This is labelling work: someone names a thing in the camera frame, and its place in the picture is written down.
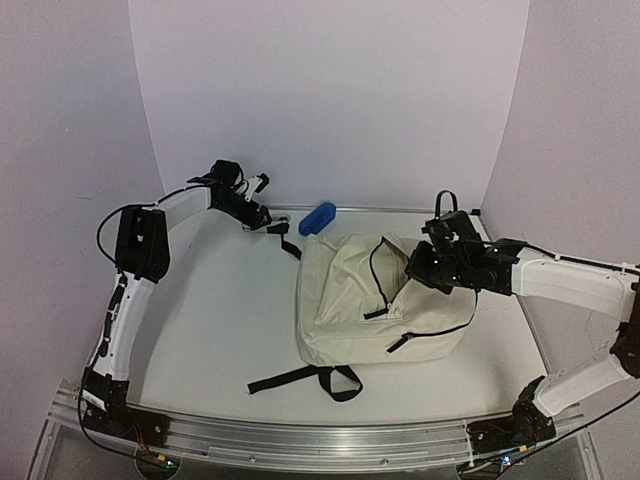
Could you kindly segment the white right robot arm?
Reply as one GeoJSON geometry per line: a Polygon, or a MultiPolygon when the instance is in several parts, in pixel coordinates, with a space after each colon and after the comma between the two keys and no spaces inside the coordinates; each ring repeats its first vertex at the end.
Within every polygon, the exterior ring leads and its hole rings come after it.
{"type": "Polygon", "coordinates": [[[544,377],[530,402],[546,417],[614,384],[639,377],[639,272],[627,264],[553,254],[521,240],[418,244],[407,275],[450,294],[456,288],[546,299],[618,323],[612,344],[577,366],[544,377]]]}

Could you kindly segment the aluminium front rail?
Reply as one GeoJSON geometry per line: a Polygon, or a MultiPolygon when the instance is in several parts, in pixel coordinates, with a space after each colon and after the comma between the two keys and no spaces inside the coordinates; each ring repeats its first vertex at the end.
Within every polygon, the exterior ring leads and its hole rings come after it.
{"type": "Polygon", "coordinates": [[[470,433],[493,419],[370,426],[271,424],[207,418],[123,405],[107,413],[82,409],[87,430],[147,447],[156,453],[267,471],[351,474],[414,471],[484,461],[520,461],[581,433],[583,416],[573,405],[554,420],[556,437],[512,446],[498,432],[470,433]]]}

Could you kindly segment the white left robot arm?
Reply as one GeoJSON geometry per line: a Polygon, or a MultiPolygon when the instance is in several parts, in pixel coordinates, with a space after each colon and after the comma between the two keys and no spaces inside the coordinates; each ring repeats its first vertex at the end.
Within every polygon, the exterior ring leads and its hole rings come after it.
{"type": "Polygon", "coordinates": [[[131,352],[151,293],[169,270],[170,231],[206,210],[221,211],[250,231],[260,230],[272,219],[253,196],[268,183],[264,173],[231,182],[207,174],[154,203],[127,205],[118,211],[114,291],[101,338],[82,380],[82,398],[96,406],[97,420],[110,433],[124,435],[134,426],[133,411],[123,404],[131,352]]]}

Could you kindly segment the cream white backpack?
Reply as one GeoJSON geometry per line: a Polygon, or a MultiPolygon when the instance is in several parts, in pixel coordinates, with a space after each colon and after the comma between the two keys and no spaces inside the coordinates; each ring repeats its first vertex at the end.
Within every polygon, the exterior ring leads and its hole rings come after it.
{"type": "Polygon", "coordinates": [[[394,233],[316,237],[300,254],[295,340],[303,367],[248,384],[250,393],[308,377],[335,402],[364,389],[358,366],[448,356],[470,326],[479,296],[446,294],[410,278],[421,241],[394,233]]]}

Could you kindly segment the blue pencil case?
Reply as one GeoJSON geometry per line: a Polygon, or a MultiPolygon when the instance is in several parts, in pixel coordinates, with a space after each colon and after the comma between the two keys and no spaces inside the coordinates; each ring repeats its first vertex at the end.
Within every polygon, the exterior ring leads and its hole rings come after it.
{"type": "Polygon", "coordinates": [[[298,224],[298,233],[303,237],[317,235],[336,217],[337,207],[331,202],[324,202],[307,214],[298,224]]]}

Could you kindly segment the silver stapler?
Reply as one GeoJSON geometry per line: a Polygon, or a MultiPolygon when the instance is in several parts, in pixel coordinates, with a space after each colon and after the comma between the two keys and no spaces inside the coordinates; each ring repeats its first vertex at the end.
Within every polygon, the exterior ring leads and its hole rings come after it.
{"type": "Polygon", "coordinates": [[[282,230],[284,225],[286,225],[286,229],[291,222],[291,216],[289,214],[274,214],[271,216],[271,220],[268,223],[260,225],[258,228],[251,228],[247,225],[243,225],[242,229],[246,232],[265,232],[268,233],[270,231],[278,232],[282,230]]]}

